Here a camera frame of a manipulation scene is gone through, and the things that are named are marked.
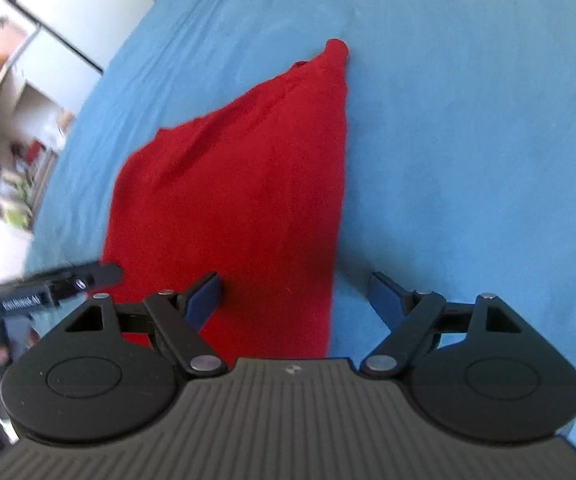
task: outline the cabinet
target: cabinet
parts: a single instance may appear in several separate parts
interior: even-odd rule
[[[20,54],[14,70],[43,95],[75,115],[101,76],[43,29]]]
[[[17,3],[105,68],[153,0],[17,0]]]

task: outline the gray ribbed plate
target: gray ribbed plate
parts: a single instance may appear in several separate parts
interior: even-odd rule
[[[240,359],[191,381],[171,410],[123,440],[86,448],[24,439],[0,480],[576,480],[576,450],[553,438],[493,448],[438,430],[393,381],[345,360]]]

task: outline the blue bedsheet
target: blue bedsheet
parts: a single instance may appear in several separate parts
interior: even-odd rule
[[[28,269],[99,256],[114,178],[160,126],[332,37],[350,60],[330,354],[385,335],[375,269],[452,301],[496,292],[576,366],[576,0],[159,0],[77,120]]]

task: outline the blue fabric surface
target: blue fabric surface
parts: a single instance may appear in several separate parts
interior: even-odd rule
[[[385,335],[374,269],[451,301],[496,292],[576,366],[576,0],[159,0],[76,122],[28,269],[99,256],[114,178],[160,126],[332,37],[350,60],[330,354]]]

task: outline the metal screw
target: metal screw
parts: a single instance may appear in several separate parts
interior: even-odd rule
[[[397,367],[397,360],[384,354],[371,355],[366,359],[366,367],[373,372],[389,372]]]
[[[222,360],[216,355],[198,355],[190,361],[190,367],[197,372],[214,372],[222,366]]]
[[[299,365],[290,365],[286,367],[286,372],[288,372],[290,375],[296,375],[301,371],[302,367],[300,367]]]

